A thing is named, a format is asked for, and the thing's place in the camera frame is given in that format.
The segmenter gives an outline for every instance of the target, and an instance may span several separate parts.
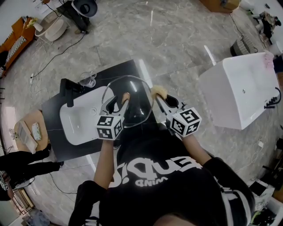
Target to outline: wooden furniture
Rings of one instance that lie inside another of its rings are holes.
[[[231,13],[240,5],[240,0],[200,0],[211,12]]]
[[[9,51],[5,64],[6,71],[11,66],[16,57],[34,39],[35,28],[33,26],[27,28],[27,25],[31,19],[32,18],[29,17],[25,23],[23,23],[22,18],[18,19],[18,21],[12,25],[13,32],[0,46],[0,53],[3,51]],[[0,78],[5,76],[6,71],[2,67],[0,67]]]
[[[27,114],[20,121],[24,121],[26,123],[28,129],[31,132],[31,135],[32,135],[32,128],[31,127],[32,127],[33,123],[37,122],[39,124],[41,140],[36,140],[36,143],[38,144],[38,146],[36,147],[35,150],[40,151],[40,150],[43,150],[44,148],[46,148],[47,144],[48,144],[48,135],[47,135],[47,130],[46,130],[46,127],[45,127],[42,112],[40,110],[36,110],[32,113]],[[15,132],[18,131],[18,127],[19,127],[19,122],[17,122],[14,126]],[[17,148],[18,148],[19,151],[30,152],[29,149],[26,147],[26,145],[24,145],[22,143],[20,138],[17,138],[15,141],[16,141]]]

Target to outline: black pants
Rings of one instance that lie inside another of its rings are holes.
[[[63,14],[68,19],[72,20],[81,31],[87,31],[89,18],[79,14],[73,7],[72,2],[67,1],[62,6],[57,8],[57,11]]]
[[[13,152],[8,155],[10,160],[10,167],[6,170],[11,181],[12,188],[35,177],[44,175],[60,169],[58,162],[40,162],[30,164],[34,161],[42,160],[49,156],[49,151],[37,151],[35,154],[25,151]]]
[[[264,34],[267,38],[271,38],[272,37],[272,30],[271,30],[271,25],[269,22],[267,22],[266,20],[262,19],[261,20],[262,23],[264,24]]]

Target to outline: cable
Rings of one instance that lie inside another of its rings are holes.
[[[14,145],[12,145],[12,146],[8,147],[7,149],[3,148],[3,146],[1,146],[1,145],[0,145],[0,147],[1,147],[4,151],[9,150],[9,151],[7,152],[7,154],[9,154],[9,152],[10,152],[10,151],[11,151],[11,149],[14,147]]]
[[[38,46],[38,45],[41,44],[41,43],[42,43],[42,46],[41,46],[38,50],[40,50],[40,49],[43,47],[43,48],[44,48],[44,51],[45,51],[45,53],[46,53],[46,57],[45,57],[44,61],[42,62],[42,64],[39,66],[39,71],[41,70],[41,67],[42,67],[43,63],[45,62],[45,60],[47,59],[47,56],[48,56],[47,51],[46,51],[46,49],[45,49],[45,46],[43,45],[43,42],[39,42],[36,46]],[[40,90],[38,90],[38,91],[35,91],[35,88],[38,87],[38,82],[40,81],[40,84],[41,84],[41,81],[42,81],[42,79],[41,79],[41,74],[40,74],[40,73],[39,73],[39,75],[38,75],[37,82],[36,82],[35,87],[34,87],[34,90],[33,90],[33,92],[32,92],[32,84],[33,84],[33,81],[34,81],[34,80],[33,80],[33,78],[32,78],[31,86],[30,86],[30,98],[32,99],[33,96],[34,96],[34,94],[37,94],[37,93],[39,93],[39,92],[42,91],[42,90],[46,90],[46,91],[47,91],[47,95],[48,95],[48,99],[50,99],[49,92],[48,92],[48,89],[47,89],[46,87],[44,87],[44,88],[42,88],[42,89],[40,89]]]
[[[64,194],[67,194],[67,195],[71,195],[71,194],[76,195],[76,193],[63,192],[63,191],[62,191],[60,188],[58,188],[57,185],[55,184],[55,181],[54,181],[54,179],[53,179],[52,174],[51,174],[51,173],[49,173],[49,174],[50,174],[50,176],[51,176],[51,178],[52,178],[52,180],[53,180],[54,185],[56,186],[56,188],[57,188],[60,192],[62,192],[62,193],[64,193]]]
[[[51,9],[48,4],[45,4],[45,3],[43,3],[43,2],[42,2],[41,4],[42,4],[42,5],[47,5],[47,7],[48,7],[49,9]],[[56,13],[56,16],[57,16],[57,17],[62,17],[62,16],[63,16],[63,14],[61,14],[60,16],[58,16],[58,14],[57,14],[57,12],[56,12],[55,10],[53,10],[53,9],[51,9],[51,10],[52,10],[54,13]]]
[[[261,140],[262,140],[262,139],[259,139],[259,141],[257,141],[256,143],[254,143],[253,146],[252,146],[252,148],[255,146],[255,144],[258,144]],[[243,166],[242,168],[240,168],[239,170],[237,170],[236,173],[239,172],[240,170],[242,170],[243,168],[245,168],[245,167],[247,167],[247,166],[249,166],[249,165],[255,163],[255,162],[257,161],[257,158],[258,158],[258,156],[259,156],[259,154],[260,154],[260,152],[262,151],[263,148],[264,148],[264,147],[262,147],[259,151],[255,151],[255,152],[253,153],[253,155],[252,155],[251,162],[250,162],[248,165],[245,165],[245,166]]]
[[[240,30],[239,30],[239,28],[237,27],[237,25],[236,25],[236,23],[235,23],[235,21],[234,21],[234,19],[233,19],[233,17],[232,17],[232,15],[231,15],[232,13],[229,13],[229,15],[230,15],[230,17],[231,17],[231,19],[233,20],[233,22],[234,22],[234,25],[236,26],[236,28],[237,28],[237,30],[240,32]]]
[[[72,47],[73,45],[79,43],[79,42],[84,38],[85,35],[86,35],[86,34],[84,34],[83,37],[81,37],[81,39],[80,39],[79,41],[77,41],[76,43],[70,45],[68,48],[70,48],[70,47]],[[66,48],[62,53],[55,55],[55,56],[48,62],[48,64],[47,64],[40,72],[38,72],[35,76],[31,76],[31,79],[32,79],[32,78],[35,78],[36,76],[38,76],[38,75],[51,63],[51,61],[52,61],[55,57],[57,57],[57,56],[59,56],[59,55],[62,55],[64,52],[67,51],[68,48]]]
[[[260,42],[261,42],[261,43],[264,45],[264,47],[267,49],[265,43],[261,40],[261,38],[260,38]]]
[[[26,186],[23,186],[23,187],[21,187],[21,188],[17,188],[17,186],[19,186],[19,185],[17,185],[13,190],[15,190],[15,189],[22,189],[22,188],[25,188],[25,187],[27,187],[27,186],[30,186],[34,181],[35,181],[35,177],[33,177],[33,181],[32,182],[30,182],[28,185],[26,185]]]

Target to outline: white bathtub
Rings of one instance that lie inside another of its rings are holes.
[[[265,67],[264,56],[254,53],[226,58],[200,76],[214,125],[244,129],[279,95],[276,74]]]

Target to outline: sponge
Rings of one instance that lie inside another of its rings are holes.
[[[151,88],[151,97],[153,100],[156,98],[157,94],[159,94],[164,100],[166,100],[167,93],[168,91],[162,86],[154,85]]]

